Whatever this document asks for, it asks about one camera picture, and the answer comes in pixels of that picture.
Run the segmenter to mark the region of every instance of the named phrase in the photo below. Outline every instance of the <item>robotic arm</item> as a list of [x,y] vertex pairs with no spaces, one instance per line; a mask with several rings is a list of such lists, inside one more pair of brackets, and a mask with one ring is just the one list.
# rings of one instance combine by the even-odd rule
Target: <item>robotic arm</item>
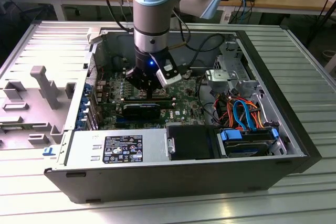
[[151,93],[179,80],[181,75],[167,47],[173,8],[180,3],[183,13],[210,19],[221,0],[133,0],[135,67],[126,79]]

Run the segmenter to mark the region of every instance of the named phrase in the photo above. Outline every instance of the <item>gray floor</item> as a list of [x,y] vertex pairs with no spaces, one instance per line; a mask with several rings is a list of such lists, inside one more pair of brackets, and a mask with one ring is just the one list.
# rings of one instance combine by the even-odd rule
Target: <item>gray floor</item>
[[[18,5],[23,10],[37,7],[36,4],[18,3]],[[7,8],[7,14],[0,16],[0,64],[6,60],[7,56],[13,50],[29,26],[29,22],[20,18],[20,11],[13,4],[7,3],[5,7]],[[100,7],[100,15],[97,14],[97,10],[93,6],[78,6],[78,9],[80,10],[79,16],[75,14],[73,9],[66,10],[68,20],[113,21],[107,7],[105,6]],[[124,20],[119,7],[114,7],[114,11],[119,20]],[[123,12],[128,21],[132,21],[132,15],[127,6],[123,8]],[[56,20],[56,16],[52,10],[49,10],[49,12],[34,12],[27,14],[27,16],[29,16],[30,19],[37,20]],[[184,17],[184,19],[186,22],[219,23],[220,16],[221,12],[217,12],[215,17],[211,20],[203,20],[193,17]],[[249,23],[258,24],[260,16],[260,13],[253,13]],[[283,15],[264,14],[260,22],[261,24],[279,25],[279,22],[282,20],[281,24],[288,26],[289,29],[301,40],[301,42],[305,42],[310,27],[315,22],[315,17],[307,15],[287,15],[287,17],[282,18]],[[327,63],[327,60],[323,58],[322,52],[324,50],[336,51],[336,30],[331,27],[333,23],[334,22],[332,21],[327,22],[309,47],[310,52],[323,66]]]

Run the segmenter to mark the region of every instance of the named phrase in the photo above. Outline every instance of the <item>gray plastic clip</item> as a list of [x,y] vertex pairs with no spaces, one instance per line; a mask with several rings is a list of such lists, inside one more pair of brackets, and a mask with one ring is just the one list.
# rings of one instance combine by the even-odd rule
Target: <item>gray plastic clip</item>
[[33,66],[30,71],[30,75],[35,78],[41,88],[41,92],[44,94],[44,97],[47,99],[49,106],[52,110],[56,110],[59,106],[59,103],[56,98],[55,84],[52,82],[49,83],[45,73],[45,66]]

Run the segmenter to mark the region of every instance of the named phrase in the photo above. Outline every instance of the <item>power supply label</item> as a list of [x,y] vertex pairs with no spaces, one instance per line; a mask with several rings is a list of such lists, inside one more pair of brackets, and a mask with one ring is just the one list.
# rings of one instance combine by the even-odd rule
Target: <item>power supply label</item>
[[105,137],[103,162],[142,162],[142,135]]

